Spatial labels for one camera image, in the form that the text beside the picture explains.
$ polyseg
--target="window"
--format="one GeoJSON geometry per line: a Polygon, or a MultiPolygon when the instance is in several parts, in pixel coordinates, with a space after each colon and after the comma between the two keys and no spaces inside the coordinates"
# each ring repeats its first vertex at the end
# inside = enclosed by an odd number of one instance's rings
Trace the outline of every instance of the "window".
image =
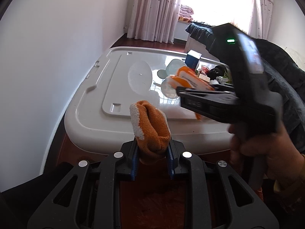
{"type": "Polygon", "coordinates": [[[195,21],[218,26],[232,23],[248,33],[253,17],[254,0],[181,0],[194,10],[195,21]]]}

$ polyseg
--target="wooden floor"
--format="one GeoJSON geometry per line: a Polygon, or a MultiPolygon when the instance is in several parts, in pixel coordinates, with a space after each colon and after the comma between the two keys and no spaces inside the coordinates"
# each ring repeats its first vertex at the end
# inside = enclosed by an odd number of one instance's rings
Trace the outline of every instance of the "wooden floor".
{"type": "MultiPolygon", "coordinates": [[[[128,39],[125,35],[122,36],[112,47],[118,46],[155,48],[175,52],[184,52],[185,48],[185,44],[166,44],[152,41],[128,39]]],[[[89,162],[96,162],[103,160],[105,157],[105,155],[87,152],[75,146],[69,139],[64,128],[64,122],[62,120],[55,134],[48,154],[48,158],[45,164],[45,172],[52,170],[61,162],[68,162],[72,165],[76,165],[80,160],[86,159],[89,162]]],[[[216,162],[219,159],[227,160],[228,152],[207,154],[202,156],[202,158],[210,162],[216,162]]]]}

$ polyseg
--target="white wall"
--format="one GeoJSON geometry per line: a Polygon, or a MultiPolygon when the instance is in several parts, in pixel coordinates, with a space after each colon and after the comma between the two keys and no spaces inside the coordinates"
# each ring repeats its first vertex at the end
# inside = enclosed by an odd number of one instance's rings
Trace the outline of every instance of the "white wall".
{"type": "Polygon", "coordinates": [[[127,0],[13,0],[0,21],[0,191],[39,175],[75,90],[123,35],[127,0]]]}
{"type": "Polygon", "coordinates": [[[175,28],[174,38],[187,41],[189,34],[185,30],[188,25],[189,23],[178,21],[177,26],[175,28]]]}
{"type": "Polygon", "coordinates": [[[305,15],[295,0],[274,0],[267,39],[305,56],[305,15]]]}

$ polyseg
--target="blue box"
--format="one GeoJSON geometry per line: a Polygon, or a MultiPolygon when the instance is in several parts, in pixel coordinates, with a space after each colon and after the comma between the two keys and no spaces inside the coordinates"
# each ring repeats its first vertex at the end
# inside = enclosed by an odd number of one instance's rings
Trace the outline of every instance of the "blue box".
{"type": "Polygon", "coordinates": [[[196,71],[201,55],[201,53],[190,50],[185,59],[186,66],[196,71]]]}

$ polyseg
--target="human hand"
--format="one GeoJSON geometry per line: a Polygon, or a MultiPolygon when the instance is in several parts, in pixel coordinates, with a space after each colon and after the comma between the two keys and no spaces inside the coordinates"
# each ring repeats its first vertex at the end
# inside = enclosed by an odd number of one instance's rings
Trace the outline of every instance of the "human hand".
{"type": "MultiPolygon", "coordinates": [[[[236,134],[236,128],[231,125],[229,133],[236,134]]],[[[293,184],[302,169],[304,157],[298,152],[281,122],[279,132],[268,135],[257,135],[246,142],[234,135],[230,142],[230,164],[241,172],[243,157],[266,155],[268,169],[266,175],[277,180],[283,188],[293,184]]]]}

